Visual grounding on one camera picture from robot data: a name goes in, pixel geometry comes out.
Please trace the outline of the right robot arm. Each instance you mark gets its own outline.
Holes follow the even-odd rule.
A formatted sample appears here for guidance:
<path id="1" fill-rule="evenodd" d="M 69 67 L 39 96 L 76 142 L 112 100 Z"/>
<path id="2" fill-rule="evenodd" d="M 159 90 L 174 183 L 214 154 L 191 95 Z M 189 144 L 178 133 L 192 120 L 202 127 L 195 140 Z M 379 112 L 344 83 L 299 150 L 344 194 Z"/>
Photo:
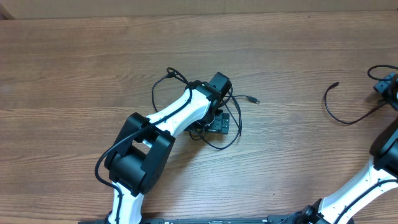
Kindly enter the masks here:
<path id="1" fill-rule="evenodd" d="M 293 223 L 353 223 L 354 215 L 397 187 L 397 120 L 373 142 L 368 163 L 335 193 L 307 206 Z"/>

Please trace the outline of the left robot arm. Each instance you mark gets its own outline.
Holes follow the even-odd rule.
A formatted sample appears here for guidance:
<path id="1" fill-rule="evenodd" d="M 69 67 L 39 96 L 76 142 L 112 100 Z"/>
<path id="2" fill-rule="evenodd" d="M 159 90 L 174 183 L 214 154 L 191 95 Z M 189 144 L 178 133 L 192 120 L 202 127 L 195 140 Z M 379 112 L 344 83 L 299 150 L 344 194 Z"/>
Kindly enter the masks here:
<path id="1" fill-rule="evenodd" d="M 228 133 L 229 114 L 221 110 L 221 101 L 232 87 L 227 76 L 218 72 L 209 82 L 188 82 L 170 68 L 166 77 L 179 78 L 186 84 L 183 95 L 154 114 L 130 115 L 114 144 L 98 161 L 109 171 L 106 185 L 114 190 L 106 223 L 141 222 L 144 195 L 161 176 L 181 132 Z"/>

